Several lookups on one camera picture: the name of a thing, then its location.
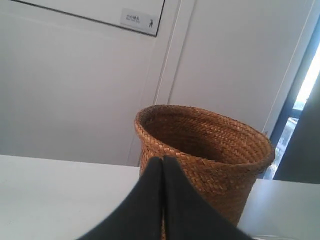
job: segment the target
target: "woven wastebasket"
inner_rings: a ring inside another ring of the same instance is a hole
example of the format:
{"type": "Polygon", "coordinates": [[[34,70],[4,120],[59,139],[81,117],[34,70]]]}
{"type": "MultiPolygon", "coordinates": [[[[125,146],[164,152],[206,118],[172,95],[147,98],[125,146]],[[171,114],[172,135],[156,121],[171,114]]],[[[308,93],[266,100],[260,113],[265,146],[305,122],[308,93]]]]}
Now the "woven wastebasket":
{"type": "Polygon", "coordinates": [[[134,124],[142,142],[140,173],[153,156],[176,157],[198,193],[235,225],[257,175],[275,158],[262,133],[196,107],[150,106],[134,124]]]}

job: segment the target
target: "small sign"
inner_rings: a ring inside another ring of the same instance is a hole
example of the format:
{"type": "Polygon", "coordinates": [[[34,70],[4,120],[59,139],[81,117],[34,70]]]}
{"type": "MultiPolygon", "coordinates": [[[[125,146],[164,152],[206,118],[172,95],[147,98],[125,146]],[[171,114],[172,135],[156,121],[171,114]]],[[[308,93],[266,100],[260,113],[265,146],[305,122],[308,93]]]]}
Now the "small sign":
{"type": "Polygon", "coordinates": [[[125,28],[155,36],[157,35],[159,18],[139,11],[123,8],[120,24],[125,28]]]}

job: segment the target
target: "basket rim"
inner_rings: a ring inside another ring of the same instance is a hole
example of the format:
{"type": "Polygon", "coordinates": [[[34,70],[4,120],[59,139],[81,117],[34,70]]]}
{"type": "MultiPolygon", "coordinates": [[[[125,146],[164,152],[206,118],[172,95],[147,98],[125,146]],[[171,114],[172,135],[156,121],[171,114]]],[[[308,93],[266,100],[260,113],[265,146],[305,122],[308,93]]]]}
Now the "basket rim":
{"type": "Polygon", "coordinates": [[[158,144],[159,146],[162,146],[163,148],[168,148],[168,149],[172,149],[174,152],[180,153],[181,155],[185,155],[186,157],[192,158],[194,160],[198,160],[198,161],[202,161],[204,165],[214,165],[215,167],[217,166],[226,166],[228,168],[230,167],[241,167],[241,168],[247,168],[250,166],[257,166],[257,165],[264,165],[264,166],[269,166],[274,158],[275,158],[275,148],[273,147],[272,143],[270,142],[270,140],[261,132],[257,131],[256,129],[254,129],[253,127],[240,122],[238,120],[235,120],[231,117],[216,113],[216,112],[212,112],[212,111],[208,111],[199,107],[194,107],[194,106],[183,106],[183,105],[172,105],[172,104],[158,104],[158,105],[151,105],[148,106],[146,108],[143,108],[142,110],[140,110],[137,114],[136,117],[134,119],[134,127],[135,127],[135,131],[136,134],[139,136],[140,140],[143,143],[146,142],[150,142],[150,140],[152,140],[152,142],[154,144],[158,144]],[[206,113],[209,115],[213,115],[213,116],[218,116],[222,119],[228,120],[228,121],[232,121],[235,123],[238,123],[240,125],[242,125],[244,128],[250,130],[250,132],[258,134],[259,136],[263,137],[263,139],[265,139],[265,143],[268,143],[269,146],[269,153],[265,155],[264,158],[260,159],[259,161],[256,162],[249,162],[249,163],[236,163],[236,164],[232,164],[232,163],[224,163],[224,162],[219,162],[219,161],[215,161],[214,159],[207,159],[207,158],[203,158],[203,157],[199,157],[199,156],[194,156],[191,155],[189,153],[183,152],[173,146],[170,146],[164,142],[162,142],[161,140],[155,138],[154,136],[152,136],[145,128],[144,126],[142,126],[141,124],[141,120],[143,119],[143,117],[148,116],[148,114],[152,113],[155,110],[159,110],[159,109],[167,109],[167,108],[171,108],[171,109],[183,109],[183,110],[193,110],[196,112],[200,112],[200,113],[206,113]]]}

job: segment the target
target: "wicker basket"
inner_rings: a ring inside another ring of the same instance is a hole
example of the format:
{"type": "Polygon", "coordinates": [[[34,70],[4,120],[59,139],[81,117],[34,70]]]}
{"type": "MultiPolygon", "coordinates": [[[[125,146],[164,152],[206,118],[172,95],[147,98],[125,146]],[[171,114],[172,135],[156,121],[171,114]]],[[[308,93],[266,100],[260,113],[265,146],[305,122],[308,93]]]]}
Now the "wicker basket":
{"type": "Polygon", "coordinates": [[[275,158],[262,133],[196,107],[150,106],[134,124],[142,141],[140,173],[153,156],[176,157],[195,189],[235,225],[257,175],[275,158]]]}

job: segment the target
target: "white tabletop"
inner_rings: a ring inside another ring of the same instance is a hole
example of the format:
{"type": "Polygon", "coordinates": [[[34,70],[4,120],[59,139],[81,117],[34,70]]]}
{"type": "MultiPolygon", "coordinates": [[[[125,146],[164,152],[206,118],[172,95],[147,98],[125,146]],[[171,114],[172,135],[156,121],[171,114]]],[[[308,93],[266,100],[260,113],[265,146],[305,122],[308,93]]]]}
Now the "white tabletop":
{"type": "MultiPolygon", "coordinates": [[[[73,240],[111,213],[137,167],[0,155],[0,239],[73,240]]],[[[320,236],[320,185],[257,180],[239,222],[250,235],[320,236]]]]}

